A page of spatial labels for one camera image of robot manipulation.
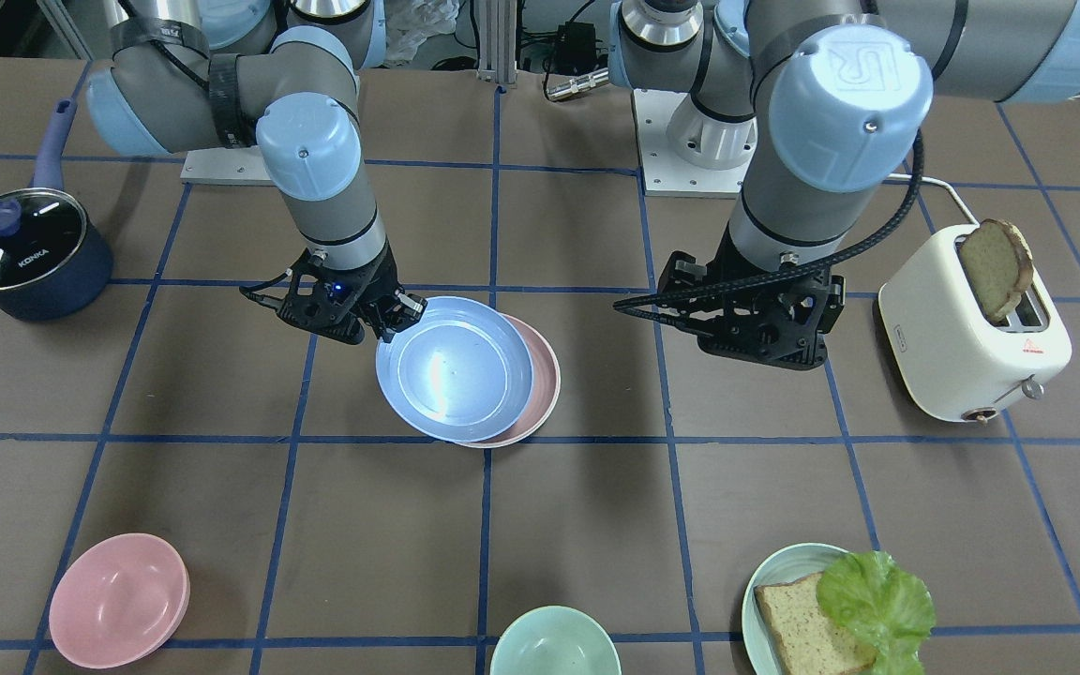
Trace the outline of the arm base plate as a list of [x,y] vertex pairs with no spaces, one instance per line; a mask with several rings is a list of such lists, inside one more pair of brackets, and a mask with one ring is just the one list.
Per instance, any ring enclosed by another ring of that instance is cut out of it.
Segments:
[[633,91],[644,192],[676,198],[734,198],[756,150],[756,121],[711,118],[686,93]]
[[261,150],[257,146],[239,149],[202,149],[185,156],[180,178],[186,184],[211,187],[272,187]]

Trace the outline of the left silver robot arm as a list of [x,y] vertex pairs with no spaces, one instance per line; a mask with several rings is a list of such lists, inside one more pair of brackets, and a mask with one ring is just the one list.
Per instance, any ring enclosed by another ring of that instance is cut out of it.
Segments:
[[843,312],[833,266],[916,203],[934,97],[1079,94],[1080,1],[619,1],[609,72],[757,132],[714,258],[674,252],[654,294],[616,310],[717,357],[810,370]]

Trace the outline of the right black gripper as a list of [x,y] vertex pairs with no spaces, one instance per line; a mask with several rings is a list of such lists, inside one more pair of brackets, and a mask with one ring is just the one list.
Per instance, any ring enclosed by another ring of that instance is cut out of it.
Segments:
[[399,283],[390,245],[347,270],[326,266],[320,251],[305,249],[282,274],[240,293],[294,328],[349,345],[363,342],[366,328],[379,341],[393,342],[423,319],[428,303]]

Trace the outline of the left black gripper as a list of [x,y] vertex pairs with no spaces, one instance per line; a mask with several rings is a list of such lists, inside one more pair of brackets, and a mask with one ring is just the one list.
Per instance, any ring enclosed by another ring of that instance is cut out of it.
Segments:
[[784,255],[766,272],[724,235],[714,260],[698,264],[689,253],[673,252],[653,294],[613,307],[693,335],[698,348],[715,357],[813,370],[827,362],[826,335],[843,312],[846,282],[832,266],[845,259],[841,251],[798,265]]

